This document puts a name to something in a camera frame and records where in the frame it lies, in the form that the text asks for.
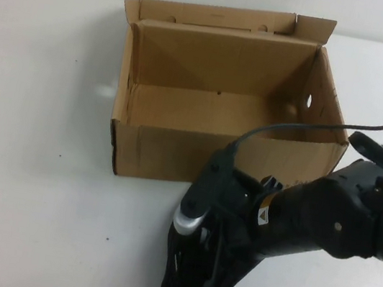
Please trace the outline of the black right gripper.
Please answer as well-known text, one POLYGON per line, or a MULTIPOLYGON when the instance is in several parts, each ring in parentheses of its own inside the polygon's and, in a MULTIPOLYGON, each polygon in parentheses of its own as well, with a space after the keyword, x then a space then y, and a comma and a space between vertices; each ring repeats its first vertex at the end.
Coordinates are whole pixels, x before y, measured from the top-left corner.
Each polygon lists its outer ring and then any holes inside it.
MULTIPOLYGON (((279 190, 280 182, 273 176, 262 181, 243 171, 234 170, 231 181, 222 192, 214 208, 221 221, 220 243, 215 249, 211 275, 205 287, 223 287, 232 261, 255 266, 261 262, 253 250, 258 229, 258 210, 261 202, 279 190)), ((200 229, 198 253, 202 258, 209 255, 212 232, 206 227, 200 229)))

